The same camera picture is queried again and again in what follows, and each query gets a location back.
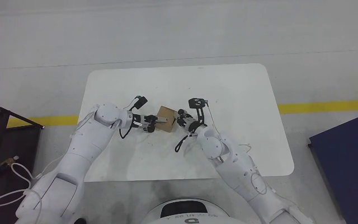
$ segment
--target black cable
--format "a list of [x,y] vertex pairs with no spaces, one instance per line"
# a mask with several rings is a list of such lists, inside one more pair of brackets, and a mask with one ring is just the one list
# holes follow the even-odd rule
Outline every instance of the black cable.
[[119,129],[119,136],[120,136],[122,139],[124,139],[124,138],[129,134],[130,130],[132,130],[133,121],[134,121],[134,116],[133,116],[133,118],[132,118],[132,122],[131,122],[131,125],[130,125],[129,129],[127,130],[127,132],[125,133],[124,136],[122,136],[122,131],[121,131],[121,129]]
[[179,152],[181,145],[183,144],[184,140],[188,138],[188,135],[186,135],[184,138],[180,140],[180,142],[175,146],[175,152]]
[[128,129],[128,131],[125,133],[124,136],[122,136],[122,132],[121,132],[121,129],[119,129],[119,135],[122,139],[124,139],[130,132],[130,130],[132,129],[132,126],[130,126],[130,128]]

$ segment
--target black metal stand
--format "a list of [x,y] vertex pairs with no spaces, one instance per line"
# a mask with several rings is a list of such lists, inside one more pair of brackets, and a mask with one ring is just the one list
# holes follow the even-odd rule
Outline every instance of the black metal stand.
[[[29,125],[15,128],[6,128],[10,116],[23,120],[29,123]],[[44,129],[43,125],[0,107],[0,164],[9,158],[18,156],[19,159],[16,162],[24,165],[30,172],[32,172],[37,152],[37,144],[39,142],[40,132],[42,129]],[[15,175],[8,165],[7,167],[3,168],[4,169],[2,169],[0,175],[0,195],[15,190],[26,189],[28,187],[28,183]],[[14,167],[14,169],[20,175],[28,176],[24,169],[18,166]],[[0,200],[0,204],[15,200],[21,195],[22,193],[20,192],[17,194],[9,195],[6,198],[2,198]],[[21,200],[1,207],[1,224],[12,224],[16,222],[17,217],[15,212],[20,203]]]

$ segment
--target navy blue panel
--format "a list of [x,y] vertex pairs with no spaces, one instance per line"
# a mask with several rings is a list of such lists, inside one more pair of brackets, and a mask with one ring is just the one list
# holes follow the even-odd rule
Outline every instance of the navy blue panel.
[[358,118],[310,137],[347,224],[358,223]]

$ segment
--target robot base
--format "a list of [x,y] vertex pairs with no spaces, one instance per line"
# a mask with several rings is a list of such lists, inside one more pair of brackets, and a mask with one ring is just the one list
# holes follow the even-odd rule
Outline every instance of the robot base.
[[156,206],[145,215],[142,224],[147,224],[163,217],[185,213],[208,213],[218,217],[229,217],[224,210],[211,202],[186,198],[170,200]]

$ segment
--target yellow floor stripe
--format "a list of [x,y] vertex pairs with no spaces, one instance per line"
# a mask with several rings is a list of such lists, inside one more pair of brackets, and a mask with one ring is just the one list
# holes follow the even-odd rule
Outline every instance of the yellow floor stripe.
[[305,104],[278,104],[280,114],[322,113],[358,110],[358,101],[313,102]]
[[[70,116],[42,116],[39,118],[29,118],[34,122],[42,124],[43,126],[64,126],[64,125],[76,125],[78,120],[78,115]],[[7,128],[19,127],[29,125],[27,122],[23,122],[17,118],[9,119],[7,123]]]
[[[313,102],[305,104],[278,104],[280,114],[302,114],[302,113],[322,113],[330,111],[358,111],[358,101],[340,101],[340,102]],[[64,126],[76,125],[78,115],[70,116],[43,116],[39,118],[30,118],[34,122],[43,126]],[[28,125],[18,119],[10,119],[7,127],[19,127]]]

